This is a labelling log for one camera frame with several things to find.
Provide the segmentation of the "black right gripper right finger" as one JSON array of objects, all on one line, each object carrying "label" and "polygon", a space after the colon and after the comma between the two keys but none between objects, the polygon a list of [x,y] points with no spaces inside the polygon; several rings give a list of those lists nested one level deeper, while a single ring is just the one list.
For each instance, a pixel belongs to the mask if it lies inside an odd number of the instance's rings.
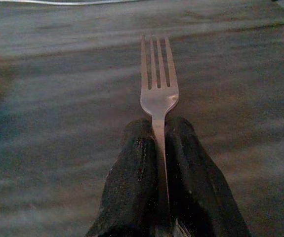
[{"label": "black right gripper right finger", "polygon": [[171,211],[177,233],[181,237],[249,237],[228,182],[191,123],[172,117],[165,129]]}]

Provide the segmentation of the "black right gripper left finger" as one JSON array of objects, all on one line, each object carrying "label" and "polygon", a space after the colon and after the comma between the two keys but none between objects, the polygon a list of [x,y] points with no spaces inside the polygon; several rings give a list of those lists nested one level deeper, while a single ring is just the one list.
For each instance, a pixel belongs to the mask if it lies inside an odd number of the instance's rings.
[{"label": "black right gripper left finger", "polygon": [[110,169],[88,237],[150,237],[157,206],[156,145],[151,123],[130,122]]}]

